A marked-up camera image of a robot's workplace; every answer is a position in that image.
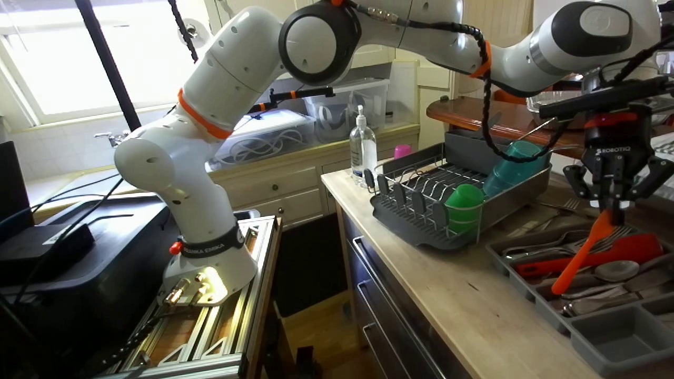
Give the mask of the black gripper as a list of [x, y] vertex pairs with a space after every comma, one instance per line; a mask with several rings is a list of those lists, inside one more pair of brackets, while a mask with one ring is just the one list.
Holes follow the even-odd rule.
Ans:
[[602, 223], [625, 223], [625, 208], [654, 194], [672, 174], [674, 162], [651, 148], [651, 110], [625, 108], [589, 113], [580, 164], [562, 172], [574, 194], [600, 208]]

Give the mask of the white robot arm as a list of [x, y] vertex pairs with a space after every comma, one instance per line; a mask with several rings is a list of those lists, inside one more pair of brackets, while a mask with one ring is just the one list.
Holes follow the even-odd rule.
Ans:
[[114, 162], [125, 180], [157, 194], [178, 228], [167, 292], [192, 283], [219, 303], [254, 277], [227, 191], [207, 159], [240, 118], [277, 108], [271, 82], [289, 73], [324, 94], [367, 43], [416, 52], [512, 94], [537, 94], [566, 73], [621, 62], [630, 77], [654, 71], [637, 52], [661, 39], [654, 0], [572, 0], [512, 46], [492, 46], [463, 20], [463, 0], [316, 0], [279, 19], [264, 6], [231, 16], [208, 42], [160, 120], [132, 131]]

